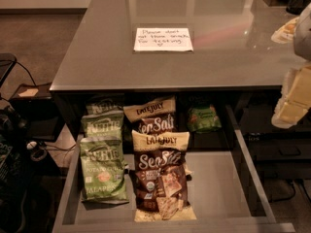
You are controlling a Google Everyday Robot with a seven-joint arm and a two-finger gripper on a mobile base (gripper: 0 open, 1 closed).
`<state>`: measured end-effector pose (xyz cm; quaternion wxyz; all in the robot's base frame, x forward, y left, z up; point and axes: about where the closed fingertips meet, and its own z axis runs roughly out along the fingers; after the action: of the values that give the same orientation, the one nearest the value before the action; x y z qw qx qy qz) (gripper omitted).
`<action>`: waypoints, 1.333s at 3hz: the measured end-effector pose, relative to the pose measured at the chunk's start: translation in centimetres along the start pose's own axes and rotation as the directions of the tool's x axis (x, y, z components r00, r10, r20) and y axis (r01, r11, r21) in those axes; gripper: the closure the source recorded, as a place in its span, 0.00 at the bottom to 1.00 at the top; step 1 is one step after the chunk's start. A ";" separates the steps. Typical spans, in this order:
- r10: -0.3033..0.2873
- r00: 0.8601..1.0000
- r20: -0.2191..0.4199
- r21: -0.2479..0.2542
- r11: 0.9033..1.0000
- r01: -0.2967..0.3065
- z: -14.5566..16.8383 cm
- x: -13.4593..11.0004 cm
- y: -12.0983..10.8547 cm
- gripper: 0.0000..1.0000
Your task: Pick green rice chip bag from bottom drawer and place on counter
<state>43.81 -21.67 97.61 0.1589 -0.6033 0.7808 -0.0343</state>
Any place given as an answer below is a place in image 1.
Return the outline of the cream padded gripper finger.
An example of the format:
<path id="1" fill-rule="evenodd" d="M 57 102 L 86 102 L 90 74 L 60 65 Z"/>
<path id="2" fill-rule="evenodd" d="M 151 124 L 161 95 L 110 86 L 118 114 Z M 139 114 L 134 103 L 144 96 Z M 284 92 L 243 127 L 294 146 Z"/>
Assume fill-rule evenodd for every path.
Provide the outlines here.
<path id="1" fill-rule="evenodd" d="M 306 108 L 300 107 L 296 104 L 288 103 L 286 100 L 281 98 L 275 109 L 271 119 L 273 126 L 288 129 L 297 123 L 307 114 Z"/>

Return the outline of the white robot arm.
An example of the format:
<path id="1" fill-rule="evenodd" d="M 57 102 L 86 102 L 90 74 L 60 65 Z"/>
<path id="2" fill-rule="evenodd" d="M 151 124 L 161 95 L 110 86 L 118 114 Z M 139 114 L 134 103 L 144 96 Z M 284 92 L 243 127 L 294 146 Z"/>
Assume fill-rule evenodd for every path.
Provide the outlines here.
<path id="1" fill-rule="evenodd" d="M 275 31 L 271 40 L 279 44 L 292 43 L 294 53 L 307 61 L 305 66 L 290 69 L 286 74 L 281 98 L 271 119 L 274 126 L 288 129 L 297 125 L 311 108 L 311 5 Z"/>

